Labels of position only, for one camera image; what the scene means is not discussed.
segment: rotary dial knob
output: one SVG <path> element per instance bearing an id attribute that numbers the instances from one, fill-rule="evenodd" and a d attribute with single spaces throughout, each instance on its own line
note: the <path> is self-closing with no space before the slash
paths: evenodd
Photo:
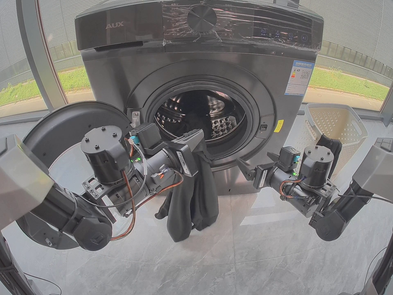
<path id="1" fill-rule="evenodd" d="M 193 7 L 187 15 L 188 25 L 196 32 L 208 32 L 217 23 L 214 10 L 205 5 Z"/>

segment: label sticker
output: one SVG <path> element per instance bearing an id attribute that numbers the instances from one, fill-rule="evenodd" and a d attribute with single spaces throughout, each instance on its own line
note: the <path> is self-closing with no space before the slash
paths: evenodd
<path id="1" fill-rule="evenodd" d="M 280 132 L 283 124 L 284 124 L 284 119 L 277 121 L 277 126 L 274 129 L 274 132 Z"/>
<path id="2" fill-rule="evenodd" d="M 187 164 L 185 163 L 183 154 L 182 154 L 180 151 L 176 151 L 176 153 L 177 153 L 177 156 L 179 157 L 180 164 L 183 166 L 184 172 L 185 172 L 187 175 L 189 175 L 189 174 L 190 174 L 190 171 L 188 170 Z"/>
<path id="3" fill-rule="evenodd" d="M 294 60 L 285 95 L 304 96 L 310 83 L 314 63 Z"/>
<path id="4" fill-rule="evenodd" d="M 262 178 L 261 181 L 259 182 L 259 187 L 258 188 L 262 188 L 263 184 L 265 183 L 265 179 L 266 179 L 266 175 L 268 174 L 268 170 L 264 170 L 262 173 Z"/>

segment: laundry basket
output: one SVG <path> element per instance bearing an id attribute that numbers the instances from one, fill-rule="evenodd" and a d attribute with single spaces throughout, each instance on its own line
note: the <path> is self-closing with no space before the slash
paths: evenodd
<path id="1" fill-rule="evenodd" d="M 350 106 L 307 104 L 303 127 L 294 147 L 303 151 L 308 145 L 316 145 L 322 134 L 331 139 L 338 139 L 343 144 L 331 177 L 331 180 L 334 180 L 366 140 L 368 132 L 359 116 Z"/>

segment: grass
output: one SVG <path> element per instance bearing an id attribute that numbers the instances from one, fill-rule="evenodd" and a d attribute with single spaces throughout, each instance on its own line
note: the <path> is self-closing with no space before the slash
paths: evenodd
<path id="1" fill-rule="evenodd" d="M 84 67 L 76 68 L 71 71 L 60 72 L 59 79 L 66 93 L 74 90 L 90 88 L 90 82 L 87 78 Z M 8 87 L 5 87 L 2 91 L 0 91 L 0 105 L 36 96 L 40 96 L 40 91 L 38 90 L 37 83 L 34 80 L 19 83 L 17 85 L 9 84 Z"/>
<path id="2" fill-rule="evenodd" d="M 84 67 L 60 72 L 59 78 L 66 93 L 90 88 L 90 82 Z M 329 70 L 315 68 L 311 77 L 310 87 L 330 88 L 337 91 L 355 93 L 379 101 L 385 99 L 389 90 L 386 86 L 355 76 L 349 76 L 335 68 L 330 68 Z M 25 100 L 39 95 L 40 91 L 34 80 L 19 83 L 17 85 L 9 84 L 8 87 L 0 91 L 0 105 Z"/>
<path id="3" fill-rule="evenodd" d="M 309 86 L 350 92 L 367 98 L 374 98 L 379 101 L 384 101 L 389 91 L 387 86 L 349 76 L 334 68 L 330 68 L 329 70 L 315 68 Z"/>

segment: tiled floor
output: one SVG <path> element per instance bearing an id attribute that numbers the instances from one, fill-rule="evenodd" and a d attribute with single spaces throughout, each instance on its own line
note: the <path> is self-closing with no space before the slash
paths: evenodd
<path id="1" fill-rule="evenodd" d="M 297 117 L 287 144 L 297 136 Z M 369 138 L 336 179 L 345 190 L 377 137 L 392 136 L 393 126 L 364 121 Z M 0 127 L 24 135 L 32 124 Z M 369 263 L 386 246 L 393 208 L 371 200 L 341 237 L 324 242 L 308 219 L 278 194 L 219 197 L 220 214 L 211 227 L 179 243 L 157 220 L 163 197 L 138 210 L 134 232 L 96 252 L 56 251 L 37 245 L 16 224 L 3 230 L 11 251 L 28 273 L 58 283 L 63 294 L 339 294 L 360 292 Z M 44 294 L 54 286 L 38 281 Z"/>

